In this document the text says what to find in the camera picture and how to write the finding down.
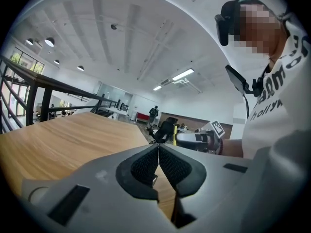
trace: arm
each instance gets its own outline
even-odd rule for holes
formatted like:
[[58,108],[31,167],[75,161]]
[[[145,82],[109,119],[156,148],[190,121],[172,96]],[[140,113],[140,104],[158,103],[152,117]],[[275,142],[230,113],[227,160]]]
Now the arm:
[[242,157],[243,158],[243,150],[242,150],[242,139],[239,140],[223,140],[224,148],[222,155],[233,156],[233,157]]

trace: person wearing headset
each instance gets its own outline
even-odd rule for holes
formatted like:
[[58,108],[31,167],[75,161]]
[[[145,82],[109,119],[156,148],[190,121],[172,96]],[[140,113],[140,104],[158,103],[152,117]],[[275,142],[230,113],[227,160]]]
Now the person wearing headset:
[[[277,17],[259,0],[233,0],[226,2],[221,14],[216,15],[218,38],[223,46],[232,35],[234,41],[252,48],[252,52],[269,56],[261,76],[262,89],[242,139],[221,140],[217,154],[252,159],[258,149],[272,146],[296,129],[280,98],[284,93],[292,93],[290,101],[307,98],[310,91],[299,86],[303,77],[310,78],[311,43],[307,33],[291,22],[290,14]],[[289,92],[296,89],[302,92]]]

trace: black metal railing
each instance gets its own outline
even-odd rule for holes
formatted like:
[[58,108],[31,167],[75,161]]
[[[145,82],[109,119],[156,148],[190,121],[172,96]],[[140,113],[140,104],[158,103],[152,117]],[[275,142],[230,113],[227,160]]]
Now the black metal railing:
[[[11,96],[13,96],[16,99],[16,107],[18,105],[21,105],[23,109],[26,111],[26,126],[33,124],[33,116],[34,116],[34,104],[35,104],[35,96],[38,87],[45,88],[42,105],[41,105],[41,112],[40,112],[40,122],[47,121],[48,120],[48,114],[51,112],[57,112],[57,111],[63,111],[63,110],[76,110],[76,109],[84,109],[84,108],[92,108],[91,112],[97,113],[99,108],[103,107],[118,107],[119,101],[112,101],[104,98],[104,95],[102,97],[97,96],[95,94],[91,94],[89,92],[86,92],[84,90],[78,89],[76,87],[73,87],[71,85],[65,84],[63,82],[60,82],[58,80],[46,77],[44,75],[35,73],[33,71],[30,71],[29,69],[26,69],[20,65],[17,65],[16,63],[10,61],[6,57],[0,56],[0,66],[2,63],[4,63],[4,69],[3,72],[0,70],[1,80],[0,80],[0,99],[3,101],[4,107],[6,107],[8,117],[10,116],[15,123],[22,128],[23,124],[19,121],[18,117],[15,115],[15,113],[10,108],[9,103],[5,99],[5,95],[2,92],[3,84],[7,87],[9,90]],[[19,78],[14,78],[12,76],[7,76],[6,72],[8,69],[11,69],[15,74],[19,76]],[[18,96],[18,94],[14,91],[12,88],[13,84],[22,84],[28,86],[28,95],[27,98],[24,100]],[[78,97],[81,101],[89,101],[90,99],[96,99],[98,100],[96,105],[90,105],[90,106],[72,106],[72,107],[53,107],[49,108],[50,100],[52,91],[59,91],[66,93],[70,96]],[[12,126],[9,122],[9,120],[5,116],[5,112],[0,107],[1,117],[0,117],[0,133],[6,132],[6,129],[2,125],[2,121],[6,124],[6,128],[8,130],[12,130]]]

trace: yellow pole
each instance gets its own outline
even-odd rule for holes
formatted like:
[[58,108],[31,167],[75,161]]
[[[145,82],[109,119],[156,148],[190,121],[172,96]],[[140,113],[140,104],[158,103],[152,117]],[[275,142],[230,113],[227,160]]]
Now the yellow pole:
[[174,126],[173,145],[176,146],[175,135],[177,134],[177,125]]

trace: black cable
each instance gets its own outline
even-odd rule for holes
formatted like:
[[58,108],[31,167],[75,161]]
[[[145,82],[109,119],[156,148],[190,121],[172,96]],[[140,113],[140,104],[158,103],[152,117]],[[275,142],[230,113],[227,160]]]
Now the black cable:
[[248,101],[245,97],[245,95],[243,94],[243,97],[245,98],[245,102],[246,102],[246,119],[248,119],[249,117],[249,107],[248,107]]

